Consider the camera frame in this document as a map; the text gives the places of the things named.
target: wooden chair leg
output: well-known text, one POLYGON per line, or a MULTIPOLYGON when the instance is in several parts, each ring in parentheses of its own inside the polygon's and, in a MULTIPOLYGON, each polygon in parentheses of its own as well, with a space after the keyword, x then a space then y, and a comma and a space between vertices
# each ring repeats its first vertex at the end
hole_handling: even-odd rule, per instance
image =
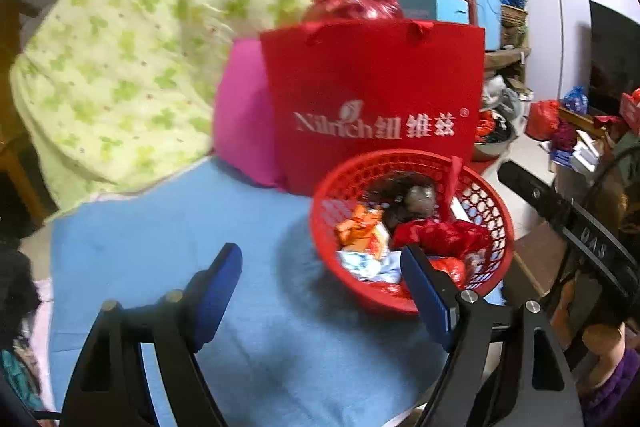
POLYGON ((31 185, 27 174, 24 172, 22 165, 20 165, 18 156, 11 150, 5 150, 2 156, 4 157, 0 160, 0 164, 9 175, 9 179, 11 179, 12 184, 14 184, 18 196, 29 211, 31 219, 40 227, 45 217, 47 217, 47 213, 33 185, 31 185))

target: light blue packaging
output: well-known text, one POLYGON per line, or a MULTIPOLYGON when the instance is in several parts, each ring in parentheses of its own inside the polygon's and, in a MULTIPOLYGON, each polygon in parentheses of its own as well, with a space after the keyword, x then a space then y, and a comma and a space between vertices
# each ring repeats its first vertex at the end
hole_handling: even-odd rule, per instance
POLYGON ((469 4, 465 0, 398 0, 409 19, 469 24, 469 4))
POLYGON ((500 49, 500 21, 502 0, 476 0, 478 26, 484 28, 484 48, 486 51, 500 49))

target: metal bolt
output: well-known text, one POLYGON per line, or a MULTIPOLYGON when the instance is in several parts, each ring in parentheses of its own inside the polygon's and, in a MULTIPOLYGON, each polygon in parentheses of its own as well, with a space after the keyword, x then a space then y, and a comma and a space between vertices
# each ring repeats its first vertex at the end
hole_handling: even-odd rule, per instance
POLYGON ((166 299, 169 302, 180 302, 182 300, 182 290, 171 290, 167 293, 166 299))
POLYGON ((531 313, 538 313, 540 311, 540 305, 535 301, 527 301, 525 308, 531 313))
POLYGON ((469 303, 474 303, 478 300, 478 294, 473 290, 462 290, 462 292, 460 292, 460 296, 463 301, 469 303))
POLYGON ((102 310, 106 312, 110 312, 118 305, 118 301, 114 299, 107 299, 102 303, 102 310))

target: metal bowl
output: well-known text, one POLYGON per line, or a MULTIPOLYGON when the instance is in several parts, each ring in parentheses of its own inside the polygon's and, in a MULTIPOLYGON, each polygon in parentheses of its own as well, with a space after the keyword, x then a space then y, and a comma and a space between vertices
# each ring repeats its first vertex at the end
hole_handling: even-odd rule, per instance
POLYGON ((518 137, 516 130, 509 121, 507 122, 507 130, 509 131, 509 137, 504 142, 474 143, 474 153, 471 156, 471 161, 488 162, 495 160, 505 152, 509 148, 509 144, 518 137))

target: purple fabric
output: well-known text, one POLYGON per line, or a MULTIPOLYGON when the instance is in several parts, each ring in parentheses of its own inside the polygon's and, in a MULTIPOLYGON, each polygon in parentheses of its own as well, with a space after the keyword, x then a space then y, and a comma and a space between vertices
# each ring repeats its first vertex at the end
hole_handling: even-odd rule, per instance
POLYGON ((282 187, 273 104, 259 39, 237 39, 216 94, 216 154, 265 187, 282 187))
POLYGON ((597 427, 616 408, 636 372, 640 368, 640 355, 626 349, 613 375, 596 391, 580 399, 585 427, 597 427))

